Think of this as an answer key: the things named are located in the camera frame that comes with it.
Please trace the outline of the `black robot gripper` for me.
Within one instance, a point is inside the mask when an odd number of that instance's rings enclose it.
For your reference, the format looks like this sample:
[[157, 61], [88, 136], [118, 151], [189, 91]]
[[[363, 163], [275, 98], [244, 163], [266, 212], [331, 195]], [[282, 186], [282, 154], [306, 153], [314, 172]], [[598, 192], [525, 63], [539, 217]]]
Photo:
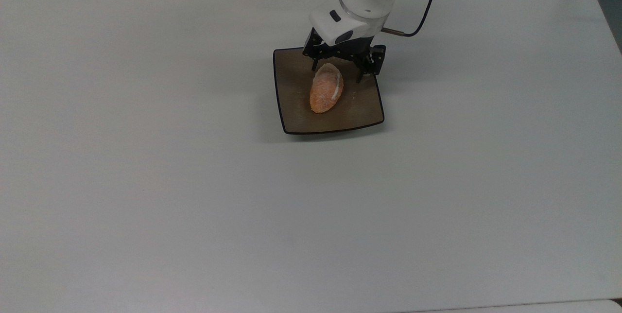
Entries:
[[373, 37], [356, 38], [331, 46], [315, 29], [311, 29], [302, 54], [313, 59], [313, 72], [317, 71], [319, 60], [335, 57], [351, 61], [359, 69], [356, 83], [360, 83], [365, 76], [378, 75], [386, 57], [386, 46], [372, 46], [372, 40]]

